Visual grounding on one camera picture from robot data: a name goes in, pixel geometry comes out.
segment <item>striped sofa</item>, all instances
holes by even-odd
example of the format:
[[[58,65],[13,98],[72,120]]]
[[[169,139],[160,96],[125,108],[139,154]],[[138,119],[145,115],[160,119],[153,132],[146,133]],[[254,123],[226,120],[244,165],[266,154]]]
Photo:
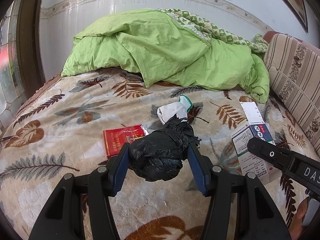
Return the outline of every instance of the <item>striped sofa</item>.
[[[313,48],[276,33],[264,62],[270,75],[270,88],[320,155],[320,56],[317,48]]]

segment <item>bed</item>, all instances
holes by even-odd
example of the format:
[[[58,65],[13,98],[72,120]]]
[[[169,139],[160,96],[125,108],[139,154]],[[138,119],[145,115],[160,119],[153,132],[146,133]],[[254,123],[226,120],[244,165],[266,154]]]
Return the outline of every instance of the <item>bed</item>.
[[[7,221],[22,239],[28,239],[41,208],[65,173],[79,176],[106,164],[103,130],[140,123],[147,124],[149,132],[160,129],[157,108],[182,94],[193,102],[188,122],[202,139],[201,154],[240,174],[230,133],[244,117],[239,101],[254,101],[244,91],[209,91],[163,81],[146,89],[140,76],[117,67],[56,77],[20,109],[4,134],[16,136],[2,143],[0,154],[0,208]],[[276,97],[271,95],[265,104],[257,105],[277,145],[319,161]],[[305,198],[305,188],[286,176],[266,188],[289,225]],[[127,240],[196,240],[209,201],[197,190],[187,160],[170,181],[146,182],[128,170],[122,190],[110,198],[120,238]],[[230,222],[235,223],[235,198],[232,207]],[[92,239],[87,197],[82,209],[86,239]],[[230,227],[228,239],[233,239],[233,230]]]

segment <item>green and white patterned fabric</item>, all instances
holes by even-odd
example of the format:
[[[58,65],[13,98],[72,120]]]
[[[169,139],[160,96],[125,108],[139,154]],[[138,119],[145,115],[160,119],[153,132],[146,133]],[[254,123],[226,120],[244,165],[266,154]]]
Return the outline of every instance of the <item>green and white patterned fabric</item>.
[[[253,53],[264,53],[268,49],[268,43],[262,38],[261,34],[257,34],[254,38],[255,43],[245,40],[242,37],[219,28],[205,18],[188,11],[180,9],[158,9],[172,17],[175,22],[193,30],[201,38],[209,41],[211,38],[224,41],[228,44],[247,45]]]

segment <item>blue gripper pad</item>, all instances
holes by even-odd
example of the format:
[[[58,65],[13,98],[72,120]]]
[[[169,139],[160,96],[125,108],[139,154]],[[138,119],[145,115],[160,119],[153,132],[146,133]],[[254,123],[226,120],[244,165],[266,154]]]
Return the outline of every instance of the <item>blue gripper pad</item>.
[[[113,183],[112,193],[116,195],[122,188],[127,170],[129,168],[129,143],[125,143],[116,156],[109,170],[108,178]]]
[[[211,175],[202,155],[194,144],[188,147],[188,161],[198,190],[202,195],[207,196],[207,185],[210,182]]]

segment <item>blanket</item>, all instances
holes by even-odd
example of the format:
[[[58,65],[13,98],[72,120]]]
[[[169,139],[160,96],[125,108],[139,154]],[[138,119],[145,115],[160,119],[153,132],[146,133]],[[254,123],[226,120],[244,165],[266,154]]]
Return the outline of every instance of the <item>blanket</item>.
[[[140,76],[121,68],[106,68],[64,77],[17,116],[4,136],[0,153],[0,208],[23,240],[52,190],[71,172],[80,176],[107,162],[102,131],[146,124],[163,127],[157,108],[185,94],[193,102],[188,122],[202,139],[199,151],[214,165],[240,174],[230,133],[244,118],[239,101],[254,101],[244,91],[209,91],[157,82],[146,89]],[[313,146],[290,113],[273,97],[257,103],[277,145],[319,161]],[[291,223],[305,188],[287,176],[266,188],[287,224]],[[209,198],[197,190],[188,160],[170,181],[147,182],[128,170],[122,190],[109,198],[120,239],[197,240]],[[90,232],[87,195],[82,210],[86,239]],[[233,198],[231,224],[236,220]],[[234,226],[228,239],[233,239]]]
[[[146,87],[160,80],[209,90],[240,85],[265,103],[269,75],[254,53],[268,44],[244,40],[181,10],[140,9],[102,17],[74,36],[62,76],[121,66],[140,72]]]

